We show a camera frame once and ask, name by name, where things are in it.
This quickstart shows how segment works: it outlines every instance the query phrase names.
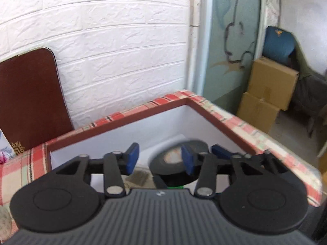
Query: brown board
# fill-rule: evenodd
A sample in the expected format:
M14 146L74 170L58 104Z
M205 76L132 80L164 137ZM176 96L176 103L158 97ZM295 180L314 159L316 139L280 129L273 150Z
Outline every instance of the brown board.
M31 149L73 130L51 50L0 63L0 128L14 149Z

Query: green object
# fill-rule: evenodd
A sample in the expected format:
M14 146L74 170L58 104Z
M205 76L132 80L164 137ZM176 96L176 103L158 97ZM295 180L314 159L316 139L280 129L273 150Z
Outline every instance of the green object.
M184 186L168 187L168 189L184 189Z
M312 68L308 64L308 60L305 58L304 52L301 48L301 45L295 35L292 33L295 38L295 51L296 51L296 59L299 62L300 66L300 76L299 79L312 75L314 72Z

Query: plaid fabric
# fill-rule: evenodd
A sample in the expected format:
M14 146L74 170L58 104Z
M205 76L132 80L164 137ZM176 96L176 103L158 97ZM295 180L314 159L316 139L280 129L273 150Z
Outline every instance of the plaid fabric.
M219 121L233 130L238 136L243 138L258 153L269 149L276 155L288 168L290 168L305 183L308 192L308 201L313 206L319 206L322 196L321 176L317 169L303 161L297 155L277 144L271 137L258 131L256 128L245 123L238 117L227 111L213 105L205 98L198 96L190 91L183 90L173 94L157 98L133 109L123 112L113 113L105 118L99 119L94 123L84 126L75 131L71 131L63 136L55 138L40 146L24 152L23 154L0 165L0 205L3 205L9 211L9 202L14 193L24 185L34 181L44 175L46 170L46 146L62 140L68 136L73 136L90 128L96 128L105 123L123 118L134 113L160 106L174 100L191 98ZM12 221L12 234L17 231L17 226Z

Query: glass door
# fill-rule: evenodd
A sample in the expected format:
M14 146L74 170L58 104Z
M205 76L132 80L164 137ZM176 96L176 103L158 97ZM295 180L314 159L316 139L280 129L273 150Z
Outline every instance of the glass door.
M202 95L236 113L251 73L261 0L212 0Z

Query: blue gripper pad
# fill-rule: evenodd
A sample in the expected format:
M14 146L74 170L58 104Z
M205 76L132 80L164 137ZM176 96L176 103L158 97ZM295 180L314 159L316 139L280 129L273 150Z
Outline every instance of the blue gripper pad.
M216 155L220 159L230 159L232 156L231 152L217 144L211 147L211 153Z
M193 154L187 146L181 147L182 160L185 166L186 173L192 175L194 171L194 158Z
M139 144L132 143L132 145L127 149L125 154L128 157L127 164L126 164L126 171L128 174L132 174L140 154Z

